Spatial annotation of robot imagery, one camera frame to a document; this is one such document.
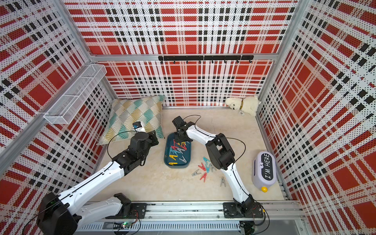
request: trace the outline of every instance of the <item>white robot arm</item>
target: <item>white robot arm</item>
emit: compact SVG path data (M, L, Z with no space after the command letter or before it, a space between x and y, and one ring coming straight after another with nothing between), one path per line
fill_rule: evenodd
M204 131L199 127L195 127L194 125L188 127L186 133L189 138L196 140L203 145L206 145L209 141L215 139L214 134ZM223 172L230 185L234 200L236 200L237 202L246 201L248 199L249 192L240 179L235 163L231 163L227 167L227 170L221 168L221 171Z
M242 183L235 165L234 151L223 134L213 135L178 116L173 120L177 142L196 140L205 145L211 163L221 169L233 192L236 208L247 215L254 205L252 195ZM72 235L77 228L111 215L130 214L131 201L123 194L85 206L84 204L112 182L122 178L139 165L144 165L150 147L158 144L155 131L145 133L142 124L134 123L138 131L126 150L112 158L105 167L76 186L59 195L48 193L40 204L37 225L46 235Z
M193 122L186 123L180 116L172 122L176 127L174 138L177 142L196 140L206 146L211 163L215 168L221 169L231 187L237 211L242 216L249 214L255 201L240 179L235 165L234 151L225 135L211 134L196 127Z
M135 125L136 131L144 129ZM48 193L40 204L37 225L46 235L71 235L77 228L112 215L130 214L131 201L123 194L84 206L112 182L144 165L150 147L158 144L155 131L137 132L126 150L112 158L105 167L59 195Z

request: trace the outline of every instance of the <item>wire mesh basket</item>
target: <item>wire mesh basket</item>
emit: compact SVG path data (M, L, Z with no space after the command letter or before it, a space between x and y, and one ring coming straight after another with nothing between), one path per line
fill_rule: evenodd
M51 124L70 124L105 74L104 65L88 65L43 117Z

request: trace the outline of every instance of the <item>perforated wall panel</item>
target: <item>perforated wall panel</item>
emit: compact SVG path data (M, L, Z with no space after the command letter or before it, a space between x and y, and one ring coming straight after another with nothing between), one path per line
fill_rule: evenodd
M164 106L224 106L227 97L257 95L272 61L100 62L120 99L163 94Z
M260 116L316 234L376 233L376 1L312 1Z
M50 1L0 3L0 152L86 62Z
M297 2L64 0L96 55L275 53Z
M70 125L45 125L0 179L0 234L21 234L49 192L73 187L93 173L111 99L99 84ZM25 234L40 234L35 220Z

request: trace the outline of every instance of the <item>stuffed toy dog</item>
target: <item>stuffed toy dog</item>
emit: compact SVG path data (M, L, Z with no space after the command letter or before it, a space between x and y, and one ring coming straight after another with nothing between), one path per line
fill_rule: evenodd
M256 116L256 111L259 105L257 96L250 96L244 99L229 97L225 101L233 110L239 110L239 113L244 116L244 113L249 113L251 116Z

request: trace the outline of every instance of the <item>throw pillow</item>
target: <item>throw pillow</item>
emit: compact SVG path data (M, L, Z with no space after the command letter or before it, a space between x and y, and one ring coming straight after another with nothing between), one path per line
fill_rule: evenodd
M136 100L114 99L105 131L99 139L98 145L108 144L117 134L134 130L133 123L141 121L145 131L155 130L158 138L164 138L162 132L162 102L165 96L152 96ZM131 138L135 132L125 132L117 135L112 141Z

